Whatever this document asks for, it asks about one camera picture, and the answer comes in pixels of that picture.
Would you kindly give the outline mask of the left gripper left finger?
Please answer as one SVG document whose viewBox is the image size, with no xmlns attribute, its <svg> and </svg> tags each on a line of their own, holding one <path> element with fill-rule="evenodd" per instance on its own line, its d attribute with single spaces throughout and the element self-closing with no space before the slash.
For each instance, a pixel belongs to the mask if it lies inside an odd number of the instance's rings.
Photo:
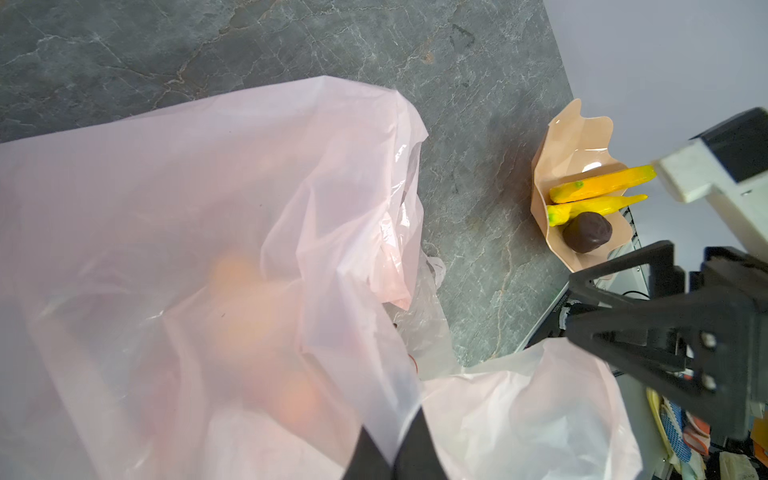
<svg viewBox="0 0 768 480">
<path fill-rule="evenodd" d="M 382 456 L 368 431 L 362 428 L 343 480 L 390 480 L 390 465 Z"/>
</svg>

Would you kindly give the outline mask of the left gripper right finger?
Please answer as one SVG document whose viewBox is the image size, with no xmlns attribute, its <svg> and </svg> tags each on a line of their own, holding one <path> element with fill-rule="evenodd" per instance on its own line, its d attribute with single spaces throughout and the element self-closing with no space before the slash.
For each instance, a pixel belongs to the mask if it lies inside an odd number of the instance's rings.
<svg viewBox="0 0 768 480">
<path fill-rule="evenodd" d="M 392 478 L 397 480 L 447 480 L 435 446 L 420 409 L 395 459 Z"/>
</svg>

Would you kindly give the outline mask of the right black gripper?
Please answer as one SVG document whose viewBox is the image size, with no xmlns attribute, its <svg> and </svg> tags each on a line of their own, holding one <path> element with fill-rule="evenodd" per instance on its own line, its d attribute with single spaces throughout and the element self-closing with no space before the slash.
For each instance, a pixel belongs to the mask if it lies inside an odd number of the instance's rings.
<svg viewBox="0 0 768 480">
<path fill-rule="evenodd" d="M 731 247 L 708 247 L 689 283 L 683 335 L 674 327 L 624 328 L 623 314 L 592 311 L 568 316 L 565 336 L 692 411 L 717 434 L 744 438 L 752 408 L 767 404 L 767 264 Z M 568 282 L 571 300 L 598 308 L 683 292 L 684 270 L 668 240 L 572 273 Z"/>
</svg>

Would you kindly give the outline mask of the dark purple plum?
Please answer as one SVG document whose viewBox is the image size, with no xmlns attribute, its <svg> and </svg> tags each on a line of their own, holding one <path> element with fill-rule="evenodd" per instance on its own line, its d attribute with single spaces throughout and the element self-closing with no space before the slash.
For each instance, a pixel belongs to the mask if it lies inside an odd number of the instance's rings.
<svg viewBox="0 0 768 480">
<path fill-rule="evenodd" d="M 612 224 L 601 214 L 580 213 L 562 230 L 564 243 L 579 254 L 590 253 L 606 244 L 613 235 Z"/>
</svg>

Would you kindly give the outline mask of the yellow banana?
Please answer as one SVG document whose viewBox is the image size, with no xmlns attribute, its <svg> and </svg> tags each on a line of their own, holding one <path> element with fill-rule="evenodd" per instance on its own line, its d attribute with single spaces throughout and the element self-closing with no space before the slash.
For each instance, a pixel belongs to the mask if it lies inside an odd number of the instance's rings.
<svg viewBox="0 0 768 480">
<path fill-rule="evenodd" d="M 549 190 L 549 198 L 555 204 L 592 199 L 644 184 L 656 176 L 651 165 L 623 169 L 555 186 Z"/>
<path fill-rule="evenodd" d="M 602 216 L 610 215 L 630 205 L 643 202 L 647 195 L 625 196 L 600 196 L 596 198 L 553 204 L 547 207 L 547 220 L 550 227 L 567 224 L 583 213 L 597 213 Z"/>
</svg>

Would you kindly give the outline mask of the orange fruit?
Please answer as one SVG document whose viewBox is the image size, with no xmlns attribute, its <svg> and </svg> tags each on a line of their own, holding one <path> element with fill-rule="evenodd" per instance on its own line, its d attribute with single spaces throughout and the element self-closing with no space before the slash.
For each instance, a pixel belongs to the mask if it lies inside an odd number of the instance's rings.
<svg viewBox="0 0 768 480">
<path fill-rule="evenodd" d="M 295 286 L 268 280 L 251 258 L 228 253 L 214 262 L 208 287 L 207 348 L 243 402 L 295 432 L 320 427 L 331 414 L 298 346 Z"/>
</svg>

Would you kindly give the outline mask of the pink plastic bag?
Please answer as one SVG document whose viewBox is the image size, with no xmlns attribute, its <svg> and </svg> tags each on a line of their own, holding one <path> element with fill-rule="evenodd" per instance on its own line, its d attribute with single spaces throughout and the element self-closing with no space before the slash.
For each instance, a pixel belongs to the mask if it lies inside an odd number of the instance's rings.
<svg viewBox="0 0 768 480">
<path fill-rule="evenodd" d="M 319 77 L 1 147 L 5 479 L 633 479 L 607 364 L 460 368 L 427 131 Z"/>
</svg>

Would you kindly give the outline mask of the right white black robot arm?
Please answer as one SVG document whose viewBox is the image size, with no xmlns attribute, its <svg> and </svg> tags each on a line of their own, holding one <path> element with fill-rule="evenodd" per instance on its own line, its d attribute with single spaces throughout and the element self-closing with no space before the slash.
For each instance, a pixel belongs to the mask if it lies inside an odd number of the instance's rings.
<svg viewBox="0 0 768 480">
<path fill-rule="evenodd" d="M 566 337 L 743 438 L 767 401 L 767 113 L 744 111 L 655 163 L 669 193 L 704 199 L 739 240 L 685 272 L 659 241 L 575 273 Z"/>
</svg>

